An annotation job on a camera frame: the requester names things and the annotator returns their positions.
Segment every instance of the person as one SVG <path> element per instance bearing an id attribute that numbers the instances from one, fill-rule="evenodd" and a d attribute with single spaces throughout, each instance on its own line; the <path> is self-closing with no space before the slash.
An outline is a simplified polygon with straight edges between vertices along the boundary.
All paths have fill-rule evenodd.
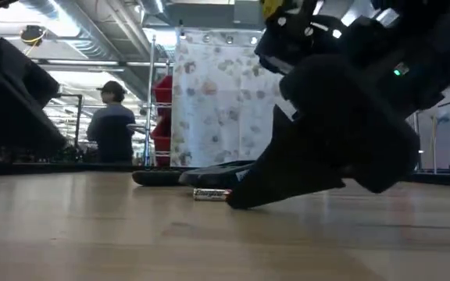
<path id="1" fill-rule="evenodd" d="M 107 106 L 99 109 L 91 118 L 87 139 L 96 141 L 101 163 L 131 164 L 133 131 L 127 128 L 134 124 L 134 113 L 121 105 L 126 91 L 116 81 L 107 82 L 101 91 L 102 101 Z"/>

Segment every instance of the wooden table surface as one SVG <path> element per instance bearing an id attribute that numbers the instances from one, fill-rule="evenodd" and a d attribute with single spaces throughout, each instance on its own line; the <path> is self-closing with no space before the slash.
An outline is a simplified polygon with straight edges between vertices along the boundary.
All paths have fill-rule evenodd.
<path id="1" fill-rule="evenodd" d="M 0 177 L 0 281 L 450 280 L 450 187 L 251 211 L 127 173 Z"/>

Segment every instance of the shower curtain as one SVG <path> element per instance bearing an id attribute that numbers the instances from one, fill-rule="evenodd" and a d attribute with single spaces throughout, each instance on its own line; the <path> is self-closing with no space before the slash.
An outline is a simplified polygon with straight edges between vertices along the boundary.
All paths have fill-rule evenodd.
<path id="1" fill-rule="evenodd" d="M 254 54 L 260 32 L 185 30 L 175 51 L 171 165 L 257 159 L 272 137 L 281 76 Z"/>

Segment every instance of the ceiling light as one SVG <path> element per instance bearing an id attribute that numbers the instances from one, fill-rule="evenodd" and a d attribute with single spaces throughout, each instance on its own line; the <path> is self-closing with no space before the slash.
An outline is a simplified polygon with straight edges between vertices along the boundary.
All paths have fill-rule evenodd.
<path id="1" fill-rule="evenodd" d="M 39 47 L 43 43 L 46 31 L 37 25 L 28 25 L 25 30 L 20 31 L 20 39 L 28 46 Z"/>
<path id="2" fill-rule="evenodd" d="M 333 30 L 333 37 L 340 38 L 341 37 L 341 31 L 339 30 Z"/>
<path id="3" fill-rule="evenodd" d="M 178 42 L 176 29 L 156 30 L 152 28 L 144 28 L 143 31 L 148 38 L 155 36 L 155 42 L 162 46 L 175 46 Z"/>
<path id="4" fill-rule="evenodd" d="M 87 69 L 87 71 L 92 71 L 92 72 L 111 72 L 111 73 L 123 73 L 124 72 L 124 68 L 111 68 L 111 67 L 98 67 L 98 68 L 90 68 Z"/>
<path id="5" fill-rule="evenodd" d="M 155 4 L 157 5 L 157 9 L 159 12 L 164 12 L 163 3 L 161 0 L 155 0 Z"/>
<path id="6" fill-rule="evenodd" d="M 64 101 L 59 100 L 58 98 L 52 98 L 52 101 L 59 104 L 59 105 L 66 105 L 67 103 Z"/>

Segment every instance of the battery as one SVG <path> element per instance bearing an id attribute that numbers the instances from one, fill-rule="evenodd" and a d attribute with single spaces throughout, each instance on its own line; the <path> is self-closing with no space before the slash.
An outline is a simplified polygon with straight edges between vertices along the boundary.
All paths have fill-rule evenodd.
<path id="1" fill-rule="evenodd" d="M 225 201 L 231 190 L 216 190 L 194 188 L 194 200 L 196 201 Z"/>

